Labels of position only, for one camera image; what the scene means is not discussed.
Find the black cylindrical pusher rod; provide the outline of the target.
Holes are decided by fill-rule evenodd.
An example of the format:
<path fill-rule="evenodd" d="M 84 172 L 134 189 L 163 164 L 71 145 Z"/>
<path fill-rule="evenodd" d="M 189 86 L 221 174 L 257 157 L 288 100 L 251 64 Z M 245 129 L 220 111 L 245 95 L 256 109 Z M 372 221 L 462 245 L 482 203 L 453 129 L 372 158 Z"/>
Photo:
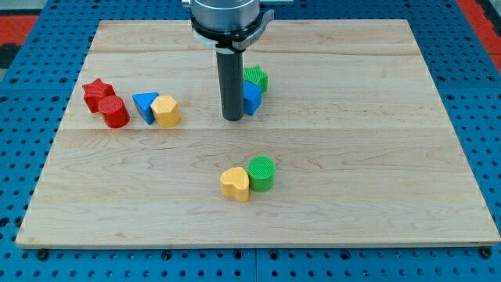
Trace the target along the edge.
<path fill-rule="evenodd" d="M 243 56 L 241 53 L 216 53 L 222 116 L 238 121 L 244 115 Z"/>

